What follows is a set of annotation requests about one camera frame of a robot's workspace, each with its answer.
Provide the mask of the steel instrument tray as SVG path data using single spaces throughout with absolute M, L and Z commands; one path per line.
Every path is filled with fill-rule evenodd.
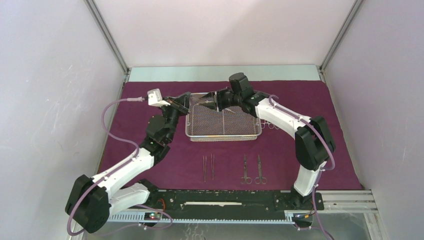
M 204 96 L 204 92 L 191 95 Z M 185 116 L 185 134 L 192 142 L 251 141 L 262 133 L 260 120 L 242 111 L 239 106 L 213 111 L 204 106 L 190 105 Z

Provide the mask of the steel forceps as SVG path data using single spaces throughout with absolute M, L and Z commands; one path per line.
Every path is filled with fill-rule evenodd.
M 243 176 L 240 178 L 241 184 L 251 184 L 252 178 L 248 176 L 248 164 L 246 155 L 243 156 Z
M 257 156 L 258 176 L 254 179 L 255 184 L 266 184 L 267 178 L 263 176 L 262 161 L 260 155 Z
M 270 123 L 270 122 L 264 120 L 264 121 L 261 121 L 260 122 L 260 127 L 262 129 L 268 128 L 268 129 L 271 129 L 272 130 L 272 129 L 275 128 L 275 125 L 273 123 Z

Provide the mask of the maroon surgical wrap cloth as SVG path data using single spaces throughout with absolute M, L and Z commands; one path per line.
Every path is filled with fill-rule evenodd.
M 319 180 L 320 190 L 360 190 L 344 140 L 330 92 L 321 81 L 276 80 L 253 81 L 252 87 L 278 97 L 278 102 L 302 115 L 322 116 L 335 142 L 335 168 L 326 171 Z M 146 136 L 150 117 L 161 111 L 147 102 L 124 102 L 116 111 L 111 133 L 117 137 L 141 143 Z M 105 171 L 135 150 L 129 143 L 109 137 L 99 166 Z M 211 154 L 215 156 L 212 180 Z M 247 159 L 247 174 L 251 184 L 241 184 L 243 158 Z M 258 155 L 266 184 L 255 184 L 258 176 Z M 207 179 L 204 182 L 203 156 L 207 156 Z M 181 117 L 170 150 L 153 168 L 137 176 L 160 189 L 186 190 L 289 190 L 295 182 L 299 163 L 295 142 L 283 130 L 265 128 L 255 140 L 193 142 L 185 133 L 185 118 Z

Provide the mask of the grey scalpel handle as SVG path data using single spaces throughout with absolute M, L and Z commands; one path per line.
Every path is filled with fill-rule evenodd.
M 235 114 L 236 112 L 234 112 L 232 109 L 230 109 L 230 108 L 225 108 L 224 109 L 224 111 L 228 111 L 228 112 L 231 112 L 231 113 L 233 113 L 233 114 Z

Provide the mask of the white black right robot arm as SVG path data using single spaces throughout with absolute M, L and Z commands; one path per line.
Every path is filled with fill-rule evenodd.
M 309 117 L 290 110 L 277 102 L 277 96 L 261 91 L 237 93 L 224 88 L 208 92 L 202 98 L 204 107 L 221 112 L 238 106 L 243 112 L 273 124 L 294 139 L 300 168 L 290 201 L 297 209 L 308 206 L 321 173 L 335 168 L 333 153 L 336 147 L 326 120 L 322 116 Z

